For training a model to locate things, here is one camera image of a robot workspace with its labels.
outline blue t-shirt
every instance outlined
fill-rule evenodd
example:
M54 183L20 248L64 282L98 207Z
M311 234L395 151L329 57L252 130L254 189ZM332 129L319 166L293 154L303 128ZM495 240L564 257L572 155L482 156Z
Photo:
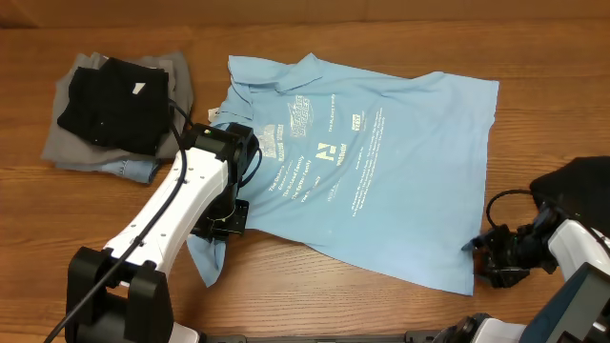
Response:
M248 228L419 285L471 294L498 82L404 79L312 54L231 56L213 124L254 128L263 152Z

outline wooden table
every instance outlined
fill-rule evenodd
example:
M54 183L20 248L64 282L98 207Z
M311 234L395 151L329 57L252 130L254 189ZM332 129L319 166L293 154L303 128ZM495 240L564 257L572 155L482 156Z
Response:
M64 314L73 254L83 245L99 249L123 229L167 172L145 187L41 161L54 82L78 52L128 58L172 50L189 60L199 121L226 95L229 54L293 63L313 52L397 76L446 71L499 80L487 198L526 188L575 156L610 152L609 21L0 30L0 341L42 340ZM494 216L516 226L535 213L528 198L515 197L498 203ZM230 242L211 288L186 249L170 277L177 321L251 336L403 333L477 312L527 323L561 284L560 272L538 271L510 290L477 283L473 297L444 293L254 231Z

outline black cloth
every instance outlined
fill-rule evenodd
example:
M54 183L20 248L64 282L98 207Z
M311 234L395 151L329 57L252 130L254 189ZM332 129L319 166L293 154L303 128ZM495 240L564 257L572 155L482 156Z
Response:
M534 193L550 196L582 225L610 236L610 156L578 157L534 180Z
M163 70L116 58L99 71L78 68L57 125L100 147L154 155L172 120L168 82ZM137 83L144 86L134 94Z

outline wire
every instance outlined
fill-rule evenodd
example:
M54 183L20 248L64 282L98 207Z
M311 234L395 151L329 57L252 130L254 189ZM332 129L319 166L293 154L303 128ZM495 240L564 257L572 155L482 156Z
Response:
M191 120L191 117L184 112L184 110L180 109L180 107L178 106L178 104L175 103L175 101L173 101L172 99L169 99L169 105L173 108L175 108L176 110L178 110L178 112L180 112L180 114L182 114L182 116L184 117L184 119L186 119L187 123L189 123L189 125L191 125L191 127L194 126L193 120Z
M260 148L258 148L258 162L256 163L256 167L254 167L254 170L250 173L250 175L248 175L248 177L246 177L241 182L239 182L239 185L238 185L239 188L246 186L248 184L248 182L250 182L250 180L252 180L252 178L256 174L256 171L258 171L258 167L260 167L260 162L262 162L262 160L263 160L263 151Z
M170 206L170 204L172 204L172 201L175 198L175 196L178 194L178 191L180 191L180 187L184 183L184 178L187 173L187 154L184 149L184 144L182 142L182 139L180 138L180 134L178 133L178 130L175 128L175 125L173 123L171 123L171 129L173 132L173 136L175 137L175 140L178 142L178 148L180 149L180 155L182 156L182 170L180 171L180 176L178 176L177 182L176 182L175 186L173 187L173 190L170 193L170 196L168 196L167 200L163 203L163 205L161 205L161 207L159 208L157 213L154 214L154 216L151 218L151 221L146 225L146 227L144 227L144 229L142 229L142 232L140 232L140 234L133 239L132 244L116 260L114 265L99 279L99 281L97 281L97 283L89 290L89 292L87 294L85 294L85 296L83 296L83 298L78 302L78 304L76 304L76 306L74 306L70 310L70 312L68 314L66 314L66 316L55 326L55 328L53 328L51 333L49 333L49 335L47 336L47 339L45 339L45 343L51 343L53 341L53 339L59 333L61 333L62 329L64 329L66 327L66 325L68 325L68 323L70 323L71 321L74 320L74 317L85 306L85 304L87 304L89 301L91 301L92 298L95 296L95 294L102 287L106 287L106 284L107 284L108 280L111 278L111 276L113 276L116 273L116 271L118 271L119 267L123 264L123 262L125 262L127 260L127 258L132 254L132 252L140 245L140 243L142 242L144 237L146 237L146 235L153 228L154 223L156 223L156 221L159 220L161 215L163 215L163 212L165 212L165 210Z
M489 200L489 202L487 203L487 208L485 209L485 215L487 216L487 221L489 222L489 224L492 226L493 229L497 229L498 225L496 225L496 223L494 223L494 221L492 220L492 215L491 215L492 205L494 205L496 200L500 199L502 196L510 195L510 194L528 194L528 195L532 195L532 196L540 198L541 200L549 203L550 205L552 205L552 206L562 210L568 216L568 218L579 221L580 224L582 225L582 227L587 232L589 232L589 234L591 234L593 236L593 238L595 238L595 240L601 245L601 248L606 252L608 257L610 257L610 247L608 247L608 245L603 240L603 238L601 238L593 230L593 228L590 228L589 226L584 225L579 220L580 215L577 215L574 212L570 212L569 210L567 210L564 207L560 206L559 203L555 199L553 199L550 196L547 196L545 194L539 193L539 192L531 192L531 191L528 191L528 190L508 190L508 191L504 191L504 192L499 192L498 194L494 195L494 197L492 197Z

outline clothing tag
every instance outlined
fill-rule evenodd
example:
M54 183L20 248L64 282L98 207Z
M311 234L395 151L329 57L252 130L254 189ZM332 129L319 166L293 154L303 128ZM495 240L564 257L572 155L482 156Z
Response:
M135 83L135 87L133 87L133 94L138 94L140 93L140 91L142 91L142 89L144 88L144 85L146 85L145 83Z
M212 123L218 117L218 108L208 110L208 120Z

